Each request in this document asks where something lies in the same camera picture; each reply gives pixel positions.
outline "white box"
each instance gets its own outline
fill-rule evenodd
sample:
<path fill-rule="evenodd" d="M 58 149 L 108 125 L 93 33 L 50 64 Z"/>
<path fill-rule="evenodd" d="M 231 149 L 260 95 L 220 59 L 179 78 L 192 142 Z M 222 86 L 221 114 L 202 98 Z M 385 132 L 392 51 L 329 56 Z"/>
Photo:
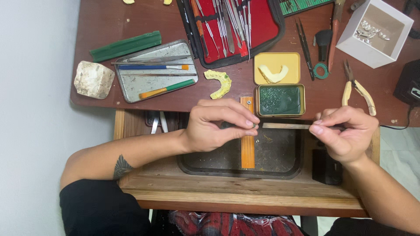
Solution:
<path fill-rule="evenodd" d="M 372 45 L 368 45 L 358 39 L 354 34 L 363 20 L 381 29 L 390 40 L 375 35 L 371 39 Z M 397 60 L 413 22 L 381 0 L 368 0 L 354 11 L 336 47 L 364 64 L 377 68 Z"/>

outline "wooden desk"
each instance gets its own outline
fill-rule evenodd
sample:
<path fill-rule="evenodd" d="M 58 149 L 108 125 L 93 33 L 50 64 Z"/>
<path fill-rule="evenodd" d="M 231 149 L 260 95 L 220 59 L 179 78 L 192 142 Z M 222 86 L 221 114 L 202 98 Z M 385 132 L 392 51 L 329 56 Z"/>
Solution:
<path fill-rule="evenodd" d="M 346 1 L 339 35 L 344 31 L 350 19 L 349 9 L 353 2 L 352 0 Z M 405 1 L 385 0 L 385 2 L 401 10 Z M 311 46 L 313 36 L 319 30 L 330 28 L 332 12 L 333 4 L 328 4 L 296 15 L 303 22 L 313 64 L 318 58 L 318 48 Z M 420 20 L 415 11 L 412 15 L 418 18 L 414 18 L 414 20 Z M 301 55 L 300 83 L 304 84 L 306 88 L 306 113 L 300 119 L 312 120 L 317 112 L 341 106 L 341 97 L 346 83 L 342 62 L 343 59 L 348 59 L 354 77 L 371 94 L 377 109 L 376 117 L 380 123 L 396 126 L 406 125 L 408 105 L 396 99 L 392 93 L 404 64 L 419 58 L 420 40 L 408 38 L 398 60 L 377 69 L 372 69 L 346 53 L 336 50 L 332 74 L 327 79 L 311 81 L 305 66 L 294 20 L 294 16 L 286 18 L 285 36 L 268 51 L 298 52 Z M 116 0 L 81 0 L 73 80 L 78 63 L 81 60 L 92 61 L 89 50 L 155 30 L 159 30 L 162 34 L 162 44 L 178 39 L 187 39 L 175 0 L 170 6 L 164 6 L 162 1 L 152 0 L 139 0 L 132 5 L 126 5 L 122 1 Z M 114 70 L 114 67 L 111 66 L 111 61 L 114 60 L 105 61 L 103 65 Z M 217 69 L 217 71 L 226 72 L 232 79 L 231 90 L 225 97 L 232 97 L 239 101 L 239 97 L 252 96 L 253 89 L 256 87 L 253 82 L 252 62 L 253 60 L 250 60 L 249 63 L 243 62 Z M 125 102 L 117 79 L 114 79 L 106 99 L 97 100 L 77 94 L 73 83 L 70 97 L 73 103 L 85 106 L 187 112 L 199 99 L 210 99 L 210 94 L 220 88 L 219 82 L 204 79 L 203 73 L 207 69 L 203 68 L 198 60 L 196 63 L 199 72 L 199 81 L 196 85 L 149 100 L 137 103 Z M 364 98 L 356 91 L 352 92 L 349 105 L 363 108 L 365 112 L 368 112 Z M 420 109 L 415 109 L 412 112 L 411 126 L 420 126 L 418 111 Z"/>
<path fill-rule="evenodd" d="M 176 126 L 168 121 L 169 131 Z M 144 111 L 117 110 L 114 139 L 150 134 L 150 130 L 144 123 Z M 378 128 L 367 152 L 376 163 L 379 132 Z M 341 186 L 312 180 L 314 142 L 306 133 L 304 165 L 291 180 L 193 176 L 178 168 L 175 157 L 168 157 L 136 169 L 123 177 L 119 185 L 141 207 L 149 209 L 368 217 L 347 173 Z"/>

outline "hand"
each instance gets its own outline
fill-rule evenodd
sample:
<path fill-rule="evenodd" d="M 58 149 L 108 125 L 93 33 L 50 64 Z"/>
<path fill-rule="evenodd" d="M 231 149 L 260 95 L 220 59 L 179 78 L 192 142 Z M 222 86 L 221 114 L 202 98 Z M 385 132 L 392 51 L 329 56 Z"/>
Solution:
<path fill-rule="evenodd" d="M 365 157 L 373 132 L 378 128 L 378 120 L 349 106 L 339 109 L 326 109 L 315 115 L 316 121 L 309 131 L 326 146 L 329 155 L 342 164 L 347 164 Z M 328 126 L 344 124 L 343 132 L 332 130 Z"/>
<path fill-rule="evenodd" d="M 219 129 L 226 121 L 236 126 Z M 191 109 L 188 127 L 182 133 L 188 152 L 209 152 L 232 139 L 258 134 L 260 120 L 244 105 L 233 99 L 200 100 Z"/>

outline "white wall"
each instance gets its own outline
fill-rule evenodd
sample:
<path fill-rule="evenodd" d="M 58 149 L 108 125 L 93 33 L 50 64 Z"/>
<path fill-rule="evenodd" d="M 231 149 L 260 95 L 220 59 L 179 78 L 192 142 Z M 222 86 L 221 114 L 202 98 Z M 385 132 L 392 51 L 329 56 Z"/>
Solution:
<path fill-rule="evenodd" d="M 59 179 L 112 139 L 115 111 L 71 105 L 80 0 L 0 0 L 0 235 L 64 235 Z"/>

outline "red tool roll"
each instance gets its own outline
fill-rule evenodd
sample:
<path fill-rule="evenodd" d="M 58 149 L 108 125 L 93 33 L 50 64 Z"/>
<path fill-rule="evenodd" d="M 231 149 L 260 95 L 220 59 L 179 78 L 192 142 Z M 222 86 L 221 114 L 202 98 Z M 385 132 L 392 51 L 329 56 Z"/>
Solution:
<path fill-rule="evenodd" d="M 247 55 L 247 50 L 245 50 L 246 53 L 244 53 L 244 49 L 240 50 L 237 45 L 237 40 L 233 28 L 231 27 L 235 52 L 232 54 L 229 51 L 228 46 L 225 45 L 228 53 L 227 57 L 225 58 L 223 54 L 222 39 L 219 34 L 219 28 L 217 24 L 217 18 L 219 18 L 219 14 L 215 13 L 212 0 L 198 0 L 204 17 L 194 17 L 190 1 L 191 0 L 177 0 L 178 8 L 180 10 L 193 53 L 196 58 L 200 59 L 203 67 L 208 69 L 233 65 L 248 60 L 249 56 L 252 58 L 278 42 L 283 37 L 286 30 L 284 16 L 280 8 L 279 0 L 249 0 L 251 11 L 250 55 Z M 238 3 L 238 8 L 236 6 L 233 7 L 233 10 L 236 10 L 237 12 L 239 12 L 238 10 L 242 10 L 242 5 L 247 6 L 248 0 L 238 0 Z M 204 31 L 204 39 L 209 52 L 208 57 L 205 57 L 204 55 L 199 31 L 196 25 L 198 21 L 201 21 Z M 205 21 L 207 21 L 210 30 L 213 33 L 214 41 L 218 47 L 217 49 L 213 43 L 212 38 L 210 37 L 210 33 L 207 29 L 207 26 L 205 25 Z"/>

